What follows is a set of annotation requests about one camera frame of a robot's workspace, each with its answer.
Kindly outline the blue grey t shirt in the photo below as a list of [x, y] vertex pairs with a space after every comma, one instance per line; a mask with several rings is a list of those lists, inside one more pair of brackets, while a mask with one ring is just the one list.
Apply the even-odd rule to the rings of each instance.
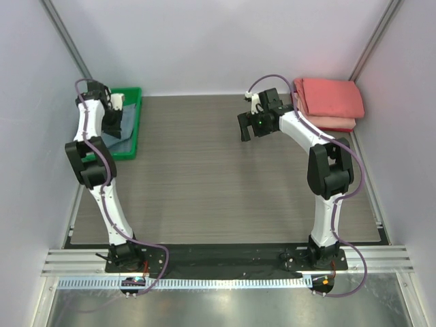
[[123, 107], [121, 118], [121, 137], [116, 138], [106, 133], [102, 134], [102, 139], [106, 146], [115, 152], [128, 152], [131, 150], [132, 136], [136, 120], [136, 105], [130, 104]]

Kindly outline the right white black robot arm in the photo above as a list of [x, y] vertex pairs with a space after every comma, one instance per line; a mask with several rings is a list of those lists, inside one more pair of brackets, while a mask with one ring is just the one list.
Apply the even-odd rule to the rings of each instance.
[[330, 266], [339, 254], [339, 240], [333, 230], [342, 199], [354, 182], [352, 156], [346, 139], [335, 140], [324, 133], [291, 104], [284, 104], [276, 89], [245, 93], [251, 109], [237, 116], [240, 139], [251, 140], [276, 131], [293, 139], [308, 155], [307, 183], [315, 195], [315, 222], [307, 245], [307, 261], [314, 269]]

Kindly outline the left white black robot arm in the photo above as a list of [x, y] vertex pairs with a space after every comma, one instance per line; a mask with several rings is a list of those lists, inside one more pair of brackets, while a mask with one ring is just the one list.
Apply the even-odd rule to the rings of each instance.
[[102, 258], [111, 266], [137, 272], [144, 255], [135, 243], [134, 231], [125, 218], [116, 191], [117, 168], [104, 135], [122, 140], [125, 95], [91, 78], [75, 82], [79, 110], [74, 139], [65, 144], [65, 153], [79, 184], [88, 189], [98, 205], [108, 232], [108, 254]]

